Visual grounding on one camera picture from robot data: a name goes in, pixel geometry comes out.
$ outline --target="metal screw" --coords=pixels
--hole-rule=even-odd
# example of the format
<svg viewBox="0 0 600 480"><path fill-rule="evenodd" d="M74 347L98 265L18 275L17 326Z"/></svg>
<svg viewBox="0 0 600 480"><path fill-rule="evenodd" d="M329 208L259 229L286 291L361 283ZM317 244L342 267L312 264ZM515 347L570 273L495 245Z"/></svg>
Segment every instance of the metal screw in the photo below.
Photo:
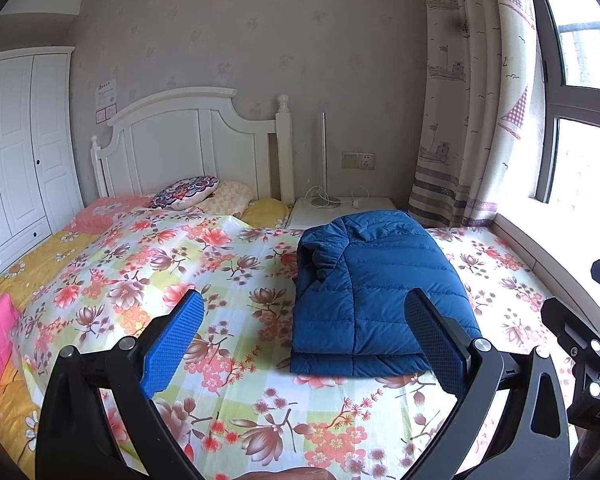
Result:
<svg viewBox="0 0 600 480"><path fill-rule="evenodd" d="M542 359L547 359L550 355L549 351L544 346L537 346L536 354L538 354Z"/></svg>
<svg viewBox="0 0 600 480"><path fill-rule="evenodd" d="M600 385L598 383L591 383L589 385L589 393L591 397L597 397L600 394Z"/></svg>
<svg viewBox="0 0 600 480"><path fill-rule="evenodd" d="M131 336L123 337L118 342L118 347L121 350L131 350L134 346L136 346L136 338L135 337L131 337Z"/></svg>
<svg viewBox="0 0 600 480"><path fill-rule="evenodd" d="M484 338L478 338L474 341L474 346L480 351L480 352L488 352L489 350L491 350L491 343L489 343L486 339Z"/></svg>
<svg viewBox="0 0 600 480"><path fill-rule="evenodd" d="M65 359L71 357L73 354L74 354L74 346L73 345L63 346L60 349L60 357L64 357Z"/></svg>

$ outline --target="curtain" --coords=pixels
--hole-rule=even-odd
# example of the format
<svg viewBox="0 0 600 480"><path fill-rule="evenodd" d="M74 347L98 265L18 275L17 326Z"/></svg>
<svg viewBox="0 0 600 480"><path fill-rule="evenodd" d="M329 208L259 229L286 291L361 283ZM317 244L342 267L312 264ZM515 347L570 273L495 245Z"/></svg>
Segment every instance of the curtain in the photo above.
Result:
<svg viewBox="0 0 600 480"><path fill-rule="evenodd" d="M516 144L527 136L533 156L541 150L538 122L529 117L533 2L427 0L427 30L426 101L408 211L430 227L485 226Z"/></svg>

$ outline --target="bed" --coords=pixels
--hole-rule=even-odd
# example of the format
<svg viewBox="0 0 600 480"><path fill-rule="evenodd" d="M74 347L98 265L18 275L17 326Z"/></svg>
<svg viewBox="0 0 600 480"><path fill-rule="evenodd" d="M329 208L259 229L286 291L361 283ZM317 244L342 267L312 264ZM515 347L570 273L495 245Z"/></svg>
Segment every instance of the bed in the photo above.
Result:
<svg viewBox="0 0 600 480"><path fill-rule="evenodd" d="M280 196L292 203L286 100L280 99L274 121L245 121L232 111L234 93L179 89L122 110L110 120L110 145L93 143L100 195L155 192L193 166L247 180L259 198L270 196L276 172L270 170L269 136L276 134ZM156 132L163 132L160 145ZM156 168L147 158L152 150L178 148L186 156L174 164ZM430 234L458 271L483 334L501 350L547 346L568 403L572 362L540 321L549 296L542 283L486 228ZM61 346L109 348L122 335L138 334L194 286L205 299L203 324L170 386L154 401L206 478L307 465L343 479L402 476L455 399L431 372L365 380L288 373L300 235L254 228L231 216L139 207L100 236L60 232L25 256L22 268L0 279L0 292L26 308L14 352L24 356L24 373L9 365L0 385L0 440L10 456L33 475L38 406ZM36 312L43 304L46 311ZM141 470L114 399L103 392L103 400L125 459ZM464 466L480 460L503 405L499 396Z"/></svg>

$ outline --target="switch plate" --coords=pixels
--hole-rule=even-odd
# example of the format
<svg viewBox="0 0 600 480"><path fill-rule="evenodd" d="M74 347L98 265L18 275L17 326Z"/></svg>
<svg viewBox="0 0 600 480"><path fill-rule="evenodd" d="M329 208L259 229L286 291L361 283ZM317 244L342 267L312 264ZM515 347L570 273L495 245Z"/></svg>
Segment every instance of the switch plate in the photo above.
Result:
<svg viewBox="0 0 600 480"><path fill-rule="evenodd" d="M376 167L375 153L359 153L358 154L358 169L373 170Z"/></svg>
<svg viewBox="0 0 600 480"><path fill-rule="evenodd" d="M342 167L346 170L355 170L358 167L358 154L356 152L342 152Z"/></svg>

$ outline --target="blue puffer jacket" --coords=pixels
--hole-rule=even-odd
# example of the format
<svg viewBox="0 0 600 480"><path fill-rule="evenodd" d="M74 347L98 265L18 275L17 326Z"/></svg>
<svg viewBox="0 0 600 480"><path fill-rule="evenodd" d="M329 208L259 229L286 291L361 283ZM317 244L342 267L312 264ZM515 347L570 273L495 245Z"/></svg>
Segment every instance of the blue puffer jacket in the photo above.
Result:
<svg viewBox="0 0 600 480"><path fill-rule="evenodd" d="M404 297L416 287L480 336L456 270L406 213L358 213L308 229L298 245L290 370L368 377L430 369L404 320Z"/></svg>

